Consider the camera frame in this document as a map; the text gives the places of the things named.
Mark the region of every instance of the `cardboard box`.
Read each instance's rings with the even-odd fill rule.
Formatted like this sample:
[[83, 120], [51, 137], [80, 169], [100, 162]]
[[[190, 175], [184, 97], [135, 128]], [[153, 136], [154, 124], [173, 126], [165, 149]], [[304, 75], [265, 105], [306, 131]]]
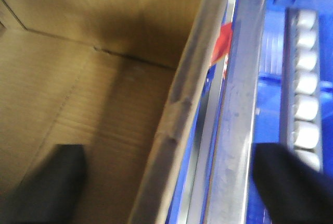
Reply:
[[1, 193], [80, 143], [73, 223], [163, 223], [226, 2], [0, 0]]

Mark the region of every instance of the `red tag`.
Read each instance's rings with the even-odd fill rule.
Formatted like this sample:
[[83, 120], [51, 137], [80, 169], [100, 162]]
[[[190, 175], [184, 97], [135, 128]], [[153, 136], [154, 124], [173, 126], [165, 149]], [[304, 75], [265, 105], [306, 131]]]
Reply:
[[232, 38], [232, 23], [230, 22], [222, 25], [220, 29], [220, 36], [215, 44], [211, 65], [216, 64], [222, 57], [229, 54]]

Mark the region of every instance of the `cardboard edge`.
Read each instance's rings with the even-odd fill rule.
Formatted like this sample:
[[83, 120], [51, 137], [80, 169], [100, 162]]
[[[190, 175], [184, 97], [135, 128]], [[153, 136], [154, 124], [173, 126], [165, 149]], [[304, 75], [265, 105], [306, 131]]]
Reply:
[[227, 1], [201, 1], [128, 224], [165, 223]]

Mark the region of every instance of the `white roller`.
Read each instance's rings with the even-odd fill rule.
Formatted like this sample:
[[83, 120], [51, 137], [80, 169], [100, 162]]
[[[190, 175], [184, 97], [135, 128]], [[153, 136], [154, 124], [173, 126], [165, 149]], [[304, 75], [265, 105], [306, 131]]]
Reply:
[[296, 69], [311, 71], [316, 66], [318, 54], [314, 50], [299, 48], [296, 53]]
[[319, 127], [307, 121], [294, 123], [294, 145], [297, 147], [314, 148], [319, 141]]
[[298, 120], [312, 121], [319, 108], [318, 99], [310, 95], [298, 94], [294, 101], [294, 115]]
[[316, 73], [298, 70], [295, 73], [294, 87], [295, 92], [300, 94], [312, 95], [318, 84], [318, 75]]
[[299, 29], [297, 31], [297, 48], [312, 49], [316, 43], [317, 32], [315, 30]]
[[315, 153], [305, 150], [295, 150], [295, 153], [300, 158], [300, 160], [307, 164], [309, 167], [316, 171], [320, 171], [321, 162]]
[[316, 12], [300, 10], [298, 13], [297, 27], [311, 29], [316, 21]]

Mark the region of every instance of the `black object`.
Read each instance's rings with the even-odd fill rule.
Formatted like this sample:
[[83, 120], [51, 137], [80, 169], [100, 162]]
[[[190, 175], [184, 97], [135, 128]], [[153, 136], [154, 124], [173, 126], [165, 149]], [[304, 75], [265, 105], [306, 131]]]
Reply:
[[45, 166], [5, 201], [1, 224], [68, 223], [86, 171], [81, 145], [59, 145]]
[[333, 223], [333, 179], [284, 146], [256, 145], [253, 178], [274, 224]]

